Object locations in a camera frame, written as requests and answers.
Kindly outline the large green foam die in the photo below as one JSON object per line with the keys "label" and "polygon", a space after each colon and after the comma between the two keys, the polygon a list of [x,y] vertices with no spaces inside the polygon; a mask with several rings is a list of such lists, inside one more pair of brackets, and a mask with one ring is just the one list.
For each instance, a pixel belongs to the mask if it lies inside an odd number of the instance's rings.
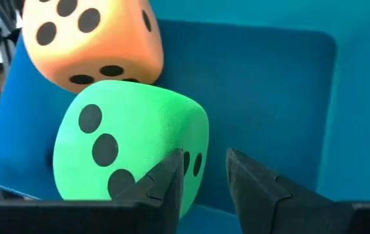
{"label": "large green foam die", "polygon": [[80,92],[68,107],[53,151],[53,175],[65,200],[110,200],[176,149],[183,150],[181,215],[202,182],[209,120],[179,93],[106,80]]}

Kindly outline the large orange foam die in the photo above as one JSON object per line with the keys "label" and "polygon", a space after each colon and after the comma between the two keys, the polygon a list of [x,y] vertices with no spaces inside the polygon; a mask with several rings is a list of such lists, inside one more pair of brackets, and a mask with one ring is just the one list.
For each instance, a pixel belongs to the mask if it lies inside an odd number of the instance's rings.
{"label": "large orange foam die", "polygon": [[153,84],[163,70],[150,0],[25,0],[22,20],[34,67],[67,91],[105,79]]}

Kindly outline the blue plastic bin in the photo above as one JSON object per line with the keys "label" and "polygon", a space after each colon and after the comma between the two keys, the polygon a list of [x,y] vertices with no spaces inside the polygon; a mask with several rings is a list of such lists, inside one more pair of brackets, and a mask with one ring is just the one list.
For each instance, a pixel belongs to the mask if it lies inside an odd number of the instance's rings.
{"label": "blue plastic bin", "polygon": [[[191,98],[209,120],[202,182],[176,234],[243,234],[228,149],[334,202],[370,202],[370,0],[150,4],[164,64],[147,85]],[[54,145],[83,90],[67,91],[34,67],[22,26],[0,89],[0,202],[114,200],[131,185],[110,200],[60,196]]]}

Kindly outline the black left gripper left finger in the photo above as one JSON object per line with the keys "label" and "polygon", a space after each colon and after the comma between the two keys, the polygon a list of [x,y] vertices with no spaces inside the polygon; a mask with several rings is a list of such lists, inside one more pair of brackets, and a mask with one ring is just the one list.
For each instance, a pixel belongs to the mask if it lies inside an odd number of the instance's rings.
{"label": "black left gripper left finger", "polygon": [[183,165],[176,149],[112,201],[0,201],[0,234],[176,234]]}

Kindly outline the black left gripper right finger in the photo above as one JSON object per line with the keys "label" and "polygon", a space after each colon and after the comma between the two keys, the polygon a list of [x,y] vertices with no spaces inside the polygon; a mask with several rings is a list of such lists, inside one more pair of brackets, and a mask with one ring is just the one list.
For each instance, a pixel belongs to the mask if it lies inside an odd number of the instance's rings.
{"label": "black left gripper right finger", "polygon": [[243,234],[370,234],[370,202],[332,201],[235,149],[226,169]]}

